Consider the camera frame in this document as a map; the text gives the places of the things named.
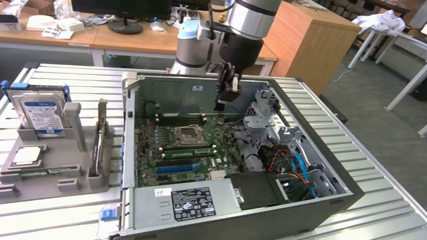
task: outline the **computer monitor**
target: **computer monitor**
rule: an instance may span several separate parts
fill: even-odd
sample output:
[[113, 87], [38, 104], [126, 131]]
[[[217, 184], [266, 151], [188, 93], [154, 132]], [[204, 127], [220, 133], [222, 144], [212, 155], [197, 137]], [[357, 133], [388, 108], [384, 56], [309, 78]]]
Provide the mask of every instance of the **computer monitor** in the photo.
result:
[[180, 5], [188, 6], [188, 9], [193, 10], [208, 10], [210, 0], [172, 0], [173, 7], [178, 7]]
[[77, 12], [110, 14], [122, 18], [107, 24], [119, 34], [137, 34], [142, 31], [140, 24], [126, 18], [168, 20], [170, 18], [172, 0], [71, 0], [71, 9]]

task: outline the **motherboard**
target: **motherboard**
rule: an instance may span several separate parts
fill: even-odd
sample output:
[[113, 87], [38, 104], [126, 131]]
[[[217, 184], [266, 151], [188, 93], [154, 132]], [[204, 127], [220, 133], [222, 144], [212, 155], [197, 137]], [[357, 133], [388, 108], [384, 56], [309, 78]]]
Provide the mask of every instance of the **motherboard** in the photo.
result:
[[241, 171], [233, 122], [224, 115], [138, 118], [134, 126], [138, 187], [222, 179]]

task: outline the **wooden cabinet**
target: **wooden cabinet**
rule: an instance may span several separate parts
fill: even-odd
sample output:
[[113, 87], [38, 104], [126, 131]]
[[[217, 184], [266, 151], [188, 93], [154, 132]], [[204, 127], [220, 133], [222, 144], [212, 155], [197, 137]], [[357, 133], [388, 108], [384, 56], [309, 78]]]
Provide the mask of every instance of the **wooden cabinet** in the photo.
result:
[[360, 29], [330, 11], [282, 1], [264, 38], [278, 58], [270, 76], [301, 78], [320, 95]]

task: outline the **monitor stand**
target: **monitor stand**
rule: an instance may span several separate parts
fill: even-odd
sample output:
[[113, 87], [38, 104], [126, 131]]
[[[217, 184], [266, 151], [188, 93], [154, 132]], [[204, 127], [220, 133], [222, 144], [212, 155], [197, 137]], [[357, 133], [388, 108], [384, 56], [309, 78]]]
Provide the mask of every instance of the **monitor stand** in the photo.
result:
[[138, 34], [142, 31], [142, 27], [135, 22], [127, 22], [127, 18], [123, 17], [122, 21], [111, 21], [107, 23], [107, 28], [118, 34]]

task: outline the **gray floor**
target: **gray floor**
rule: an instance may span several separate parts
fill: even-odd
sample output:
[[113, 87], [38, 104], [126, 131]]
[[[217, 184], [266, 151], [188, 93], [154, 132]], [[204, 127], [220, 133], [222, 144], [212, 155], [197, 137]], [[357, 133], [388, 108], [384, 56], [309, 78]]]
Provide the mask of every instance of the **gray floor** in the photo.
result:
[[[346, 71], [354, 51], [349, 51], [332, 79]], [[0, 48], [0, 80], [13, 80], [25, 62], [67, 65], [91, 65], [87, 54], [45, 52]], [[135, 68], [164, 69], [169, 60], [140, 58]], [[360, 62], [340, 81], [330, 82], [324, 96], [348, 118], [346, 127], [374, 155], [405, 190], [427, 208], [427, 139], [417, 130], [427, 124], [427, 103], [409, 96], [404, 98], [393, 112], [384, 106], [402, 89], [401, 79], [374, 65]]]

